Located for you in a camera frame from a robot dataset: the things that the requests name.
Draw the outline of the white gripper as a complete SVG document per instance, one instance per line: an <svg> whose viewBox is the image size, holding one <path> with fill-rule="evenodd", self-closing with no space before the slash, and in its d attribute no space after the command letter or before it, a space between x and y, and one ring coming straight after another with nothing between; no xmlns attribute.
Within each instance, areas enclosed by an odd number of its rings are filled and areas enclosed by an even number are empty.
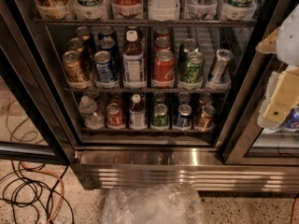
<svg viewBox="0 0 299 224"><path fill-rule="evenodd" d="M277 39L280 28L259 42L255 50L262 54L277 53ZM257 124L268 130L275 130L299 104L299 67L273 72L268 80L264 99L260 106Z"/></svg>

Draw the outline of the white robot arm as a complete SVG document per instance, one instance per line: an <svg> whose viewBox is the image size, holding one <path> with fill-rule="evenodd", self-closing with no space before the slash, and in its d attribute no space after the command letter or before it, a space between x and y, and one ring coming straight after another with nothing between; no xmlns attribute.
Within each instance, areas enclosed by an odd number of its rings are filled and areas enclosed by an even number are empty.
<svg viewBox="0 0 299 224"><path fill-rule="evenodd" d="M276 129L299 104L299 5L255 49L276 54L288 65L285 71L273 72L268 79L257 119L260 127Z"/></svg>

